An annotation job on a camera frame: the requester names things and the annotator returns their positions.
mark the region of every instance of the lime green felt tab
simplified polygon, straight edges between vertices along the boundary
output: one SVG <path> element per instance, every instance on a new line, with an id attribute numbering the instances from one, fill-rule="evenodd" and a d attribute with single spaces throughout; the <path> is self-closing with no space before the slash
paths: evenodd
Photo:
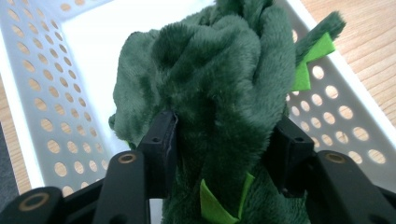
<path id="1" fill-rule="evenodd" d="M 292 91 L 307 91 L 311 89 L 309 81 L 309 72 L 306 67 L 307 63 L 313 62 L 316 59 L 322 58 L 335 51 L 335 46 L 329 33 L 324 34 L 320 40 L 312 47 L 311 50 L 304 56 L 304 59 L 297 65 L 296 78 Z"/>
<path id="2" fill-rule="evenodd" d="M 220 202 L 216 199 L 215 195 L 207 187 L 205 180 L 201 181 L 200 187 L 200 200 L 201 200 L 201 215 L 210 223 L 216 224 L 234 224 L 242 217 L 242 211 L 245 203 L 245 199 L 248 194 L 248 189 L 253 183 L 254 176 L 247 173 L 245 179 L 244 188 L 241 195 L 241 201 L 239 204 L 238 217 L 233 217 Z"/>
<path id="3" fill-rule="evenodd" d="M 241 203 L 239 204 L 239 211 L 238 211 L 239 218 L 242 217 L 245 199 L 248 195 L 248 189 L 250 188 L 250 185 L 253 183 L 253 180 L 254 180 L 254 176 L 251 175 L 250 173 L 247 173 L 247 178 L 245 179 L 244 189 L 242 191 Z"/>

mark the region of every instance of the wooden surface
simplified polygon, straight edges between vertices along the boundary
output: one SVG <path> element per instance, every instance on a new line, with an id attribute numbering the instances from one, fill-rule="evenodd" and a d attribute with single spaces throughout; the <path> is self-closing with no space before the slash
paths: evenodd
<path id="1" fill-rule="evenodd" d="M 347 22 L 335 45 L 363 85 L 396 126 L 396 1 L 302 0 L 315 20 L 339 10 Z M 20 193 L 30 189 L 0 78 L 0 121 Z"/>

